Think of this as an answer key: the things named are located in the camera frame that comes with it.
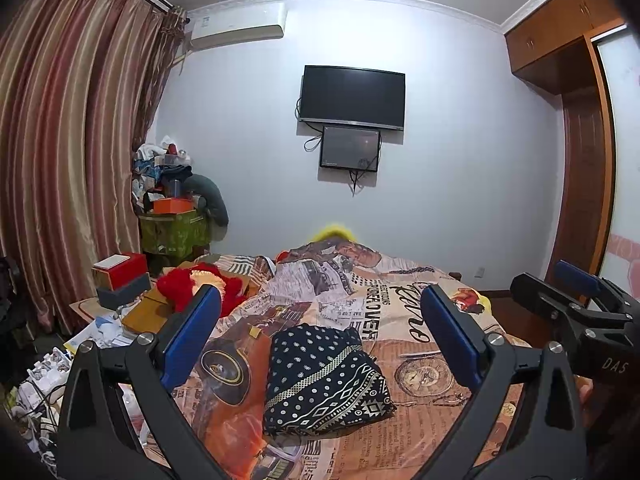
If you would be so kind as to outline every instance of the screw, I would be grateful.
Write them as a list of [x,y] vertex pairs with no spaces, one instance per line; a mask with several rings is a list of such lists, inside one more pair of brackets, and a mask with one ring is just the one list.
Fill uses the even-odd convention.
[[551,350],[554,354],[559,354],[564,349],[558,341],[549,341],[549,350]]
[[489,340],[489,343],[494,346],[501,346],[504,344],[504,338],[501,334],[496,332],[491,332],[486,338]]
[[154,335],[151,332],[143,332],[136,338],[136,341],[142,346],[151,344],[153,340],[154,340]]
[[90,339],[86,339],[85,341],[82,341],[78,345],[78,351],[82,352],[83,354],[86,354],[89,350],[93,349],[93,347],[94,347],[94,342],[91,341]]

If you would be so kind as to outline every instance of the television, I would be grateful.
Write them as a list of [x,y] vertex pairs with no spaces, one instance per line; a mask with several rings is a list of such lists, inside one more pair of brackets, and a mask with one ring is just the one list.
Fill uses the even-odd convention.
[[320,166],[337,170],[378,170],[380,131],[348,126],[325,126],[320,145]]
[[404,130],[404,74],[306,65],[300,120]]

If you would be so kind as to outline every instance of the wooden floor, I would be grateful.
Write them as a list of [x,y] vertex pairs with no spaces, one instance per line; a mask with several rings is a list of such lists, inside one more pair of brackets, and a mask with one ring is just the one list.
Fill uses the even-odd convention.
[[552,339],[550,323],[511,298],[490,298],[490,301],[495,319],[507,333],[524,339],[534,348],[542,348]]

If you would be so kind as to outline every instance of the newspaper print bedspread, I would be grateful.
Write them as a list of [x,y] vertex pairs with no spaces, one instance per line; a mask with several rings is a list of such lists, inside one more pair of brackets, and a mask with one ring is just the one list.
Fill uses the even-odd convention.
[[[260,290],[218,322],[174,397],[199,439],[236,479],[411,478],[470,397],[422,319],[421,291],[439,284],[482,329],[502,332],[488,300],[472,288],[433,267],[341,238],[290,251],[275,274],[260,256],[222,256],[215,263],[244,269]],[[271,336],[300,322],[356,328],[386,377],[398,405],[394,416],[330,438],[264,436]],[[478,463],[497,453],[519,395],[513,386]],[[162,460],[152,444],[147,453]]]

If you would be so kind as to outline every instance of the folded black and white garment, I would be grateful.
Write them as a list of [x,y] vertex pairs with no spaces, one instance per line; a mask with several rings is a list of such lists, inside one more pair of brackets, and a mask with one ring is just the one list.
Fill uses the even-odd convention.
[[392,413],[386,380],[354,328],[306,323],[271,341],[265,434],[319,435]]

